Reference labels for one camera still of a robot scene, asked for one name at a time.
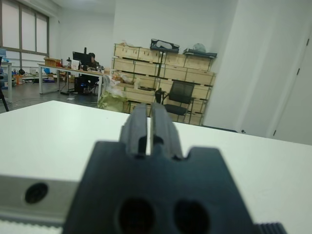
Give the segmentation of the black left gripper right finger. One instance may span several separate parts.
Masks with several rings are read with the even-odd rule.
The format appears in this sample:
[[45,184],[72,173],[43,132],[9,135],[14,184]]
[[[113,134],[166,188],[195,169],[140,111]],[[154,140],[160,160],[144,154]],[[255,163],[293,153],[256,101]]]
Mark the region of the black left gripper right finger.
[[156,152],[156,146],[160,145],[166,157],[182,160],[183,153],[178,130],[165,107],[154,102],[151,109],[151,153]]

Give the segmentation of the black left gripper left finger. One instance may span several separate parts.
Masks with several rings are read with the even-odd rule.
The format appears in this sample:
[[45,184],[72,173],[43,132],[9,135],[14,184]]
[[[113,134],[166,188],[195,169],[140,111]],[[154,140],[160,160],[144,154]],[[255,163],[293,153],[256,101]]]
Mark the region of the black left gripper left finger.
[[119,141],[125,152],[132,156],[145,156],[147,147],[147,105],[138,104],[121,128]]

